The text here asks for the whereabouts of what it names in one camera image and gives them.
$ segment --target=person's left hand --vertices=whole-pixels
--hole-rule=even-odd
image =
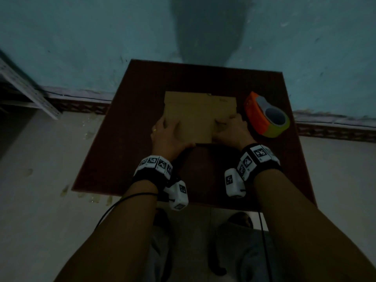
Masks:
[[[174,131],[179,121],[172,122],[168,127],[164,127],[163,123],[165,117],[160,118],[157,123],[152,127],[153,151],[152,155],[160,155],[166,158],[168,161],[173,161],[179,154],[189,147],[195,147],[195,143],[187,143],[179,141]]]

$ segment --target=cable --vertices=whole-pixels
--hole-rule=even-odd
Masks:
[[[328,123],[328,122],[308,122],[308,121],[295,121],[295,123],[310,123],[310,124],[335,124],[335,125],[343,125],[343,126],[350,126],[350,127],[371,127],[372,126],[361,126],[361,125],[351,125],[351,124],[341,124],[341,123]]]
[[[12,85],[8,84],[8,83],[4,83],[5,85],[7,85],[7,87],[9,89],[12,89],[12,90],[15,90],[15,91],[18,91],[18,89],[15,89]],[[41,92],[44,92],[44,93],[50,93],[50,94],[54,94],[54,95],[59,95],[59,96],[63,96],[63,97],[71,97],[71,98],[82,98],[82,99],[91,99],[91,100],[99,100],[99,101],[107,101],[107,102],[112,102],[112,100],[105,100],[105,99],[97,99],[97,98],[90,98],[90,97],[81,97],[81,96],[71,96],[71,95],[64,95],[64,94],[59,94],[59,93],[55,93],[55,92],[49,92],[49,91],[45,91],[43,89],[39,89],[39,88],[35,88],[35,90],[38,90],[38,91],[41,91]]]
[[[264,228],[262,227],[262,220],[261,220],[260,211],[258,211],[258,213],[259,213],[260,224],[261,224],[262,243],[264,245],[266,267],[268,269],[269,282],[273,282],[273,279],[271,277],[271,268],[270,268],[270,263],[269,263],[268,251],[266,250],[266,241],[265,241],[265,235],[264,235]]]
[[[111,211],[115,206],[119,205],[121,202],[125,201],[125,200],[128,200],[130,198],[133,198],[133,197],[136,197],[136,196],[140,196],[140,195],[153,195],[153,196],[158,196],[157,193],[151,193],[151,192],[144,192],[144,193],[137,193],[137,194],[133,194],[133,195],[130,195],[128,197],[125,197],[125,198],[122,198],[120,199],[119,201],[117,201],[115,204],[113,204],[107,211],[106,213],[100,218],[99,222],[97,223],[97,226],[95,227],[94,230],[97,229],[97,227],[99,226],[99,224],[102,222],[103,218],[108,214],[109,211]]]

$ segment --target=table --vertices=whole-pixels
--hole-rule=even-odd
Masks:
[[[315,204],[281,72],[140,60],[129,63],[73,191],[119,196],[125,193],[137,165],[151,153],[151,127],[163,113],[165,91],[236,97],[237,110],[243,119],[247,118],[243,103],[251,91],[281,108],[291,125],[279,137],[262,137],[250,124],[249,130],[257,142],[271,148],[286,176]],[[235,167],[237,160],[236,150],[212,144],[200,144],[183,152],[173,165],[186,183],[190,204],[258,210],[252,188],[242,199],[226,195],[224,171]],[[158,199],[167,201],[168,198],[162,193]]]

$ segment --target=person's left arm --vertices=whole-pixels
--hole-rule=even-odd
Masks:
[[[178,122],[164,128],[164,117],[152,127],[152,155],[174,160],[184,149],[194,147],[174,136]],[[133,183],[124,197],[158,193],[148,180]],[[116,206],[84,244],[68,260],[55,279],[60,281],[138,281],[147,258],[157,197],[139,195]]]

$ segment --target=hand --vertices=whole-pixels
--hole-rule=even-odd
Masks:
[[[189,147],[195,147],[195,143],[187,143],[179,141],[174,131],[179,121],[172,122],[168,127],[164,128],[163,123],[165,117],[162,117],[152,127],[152,134],[150,137],[153,142],[152,155],[160,155],[168,161],[176,159],[183,150]]]
[[[243,121],[240,114],[228,119],[215,119],[217,123],[225,124],[223,132],[213,133],[213,141],[242,150],[249,144],[257,143],[247,128],[247,122]]]

